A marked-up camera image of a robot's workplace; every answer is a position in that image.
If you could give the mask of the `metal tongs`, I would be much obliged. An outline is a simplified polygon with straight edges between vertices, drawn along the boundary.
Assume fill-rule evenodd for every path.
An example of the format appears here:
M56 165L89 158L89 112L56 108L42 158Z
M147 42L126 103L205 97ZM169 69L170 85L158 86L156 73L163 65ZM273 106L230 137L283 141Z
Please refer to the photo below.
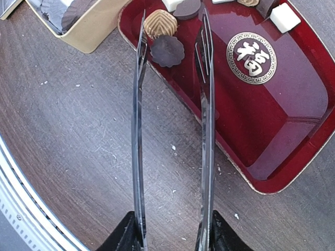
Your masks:
M136 63L133 79L131 149L132 181L135 209L135 233L140 250L147 250L147 230L142 167L142 83L146 72L148 44L140 26L136 48ZM215 169L215 79L214 45L206 9L202 11L202 26L195 43L195 66L200 83L202 112L202 206L196 250L210 250L214 203Z

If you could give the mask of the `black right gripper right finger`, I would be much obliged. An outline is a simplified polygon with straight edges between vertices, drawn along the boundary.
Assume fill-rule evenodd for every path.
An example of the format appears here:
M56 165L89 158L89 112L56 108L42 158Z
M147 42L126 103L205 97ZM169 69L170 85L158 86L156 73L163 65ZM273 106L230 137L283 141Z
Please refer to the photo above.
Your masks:
M208 232L209 221L205 219L204 212L201 214L196 250L252 250L217 210L213 211L212 216Z

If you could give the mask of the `beige tin box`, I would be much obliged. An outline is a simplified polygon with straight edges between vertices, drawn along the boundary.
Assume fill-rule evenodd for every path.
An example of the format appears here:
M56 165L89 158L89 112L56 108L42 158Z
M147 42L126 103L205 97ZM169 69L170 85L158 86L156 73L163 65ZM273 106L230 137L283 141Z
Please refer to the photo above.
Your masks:
M58 39L92 53L117 27L127 1L27 1L34 13Z

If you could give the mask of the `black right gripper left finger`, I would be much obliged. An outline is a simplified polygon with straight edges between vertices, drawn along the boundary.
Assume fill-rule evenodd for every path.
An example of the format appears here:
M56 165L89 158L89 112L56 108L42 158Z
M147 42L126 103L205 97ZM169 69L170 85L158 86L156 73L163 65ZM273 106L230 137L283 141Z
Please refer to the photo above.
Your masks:
M129 211L96 251L141 250L135 228L135 213Z

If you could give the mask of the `dark round chocolate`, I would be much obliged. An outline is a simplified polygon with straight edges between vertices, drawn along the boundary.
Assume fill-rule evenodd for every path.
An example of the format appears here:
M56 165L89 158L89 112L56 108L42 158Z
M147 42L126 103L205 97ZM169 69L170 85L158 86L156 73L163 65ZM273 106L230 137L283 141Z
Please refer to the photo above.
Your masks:
M183 44L177 37L162 35L156 38L150 47L152 61L161 67L173 67L181 64L185 58Z

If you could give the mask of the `gold ridged chocolate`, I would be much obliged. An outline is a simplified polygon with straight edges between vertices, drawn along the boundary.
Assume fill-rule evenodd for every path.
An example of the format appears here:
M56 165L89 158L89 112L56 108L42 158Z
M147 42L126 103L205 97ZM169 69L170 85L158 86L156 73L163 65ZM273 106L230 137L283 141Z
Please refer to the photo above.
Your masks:
M173 36L177 28L177 19L162 9L155 10L144 20L144 30L152 40L161 35Z

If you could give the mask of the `bear print tin lid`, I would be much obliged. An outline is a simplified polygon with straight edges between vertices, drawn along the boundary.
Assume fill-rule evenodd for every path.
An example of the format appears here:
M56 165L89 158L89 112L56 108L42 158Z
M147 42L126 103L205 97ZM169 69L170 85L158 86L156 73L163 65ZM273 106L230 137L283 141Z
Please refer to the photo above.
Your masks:
M0 18L5 20L22 0L0 0Z

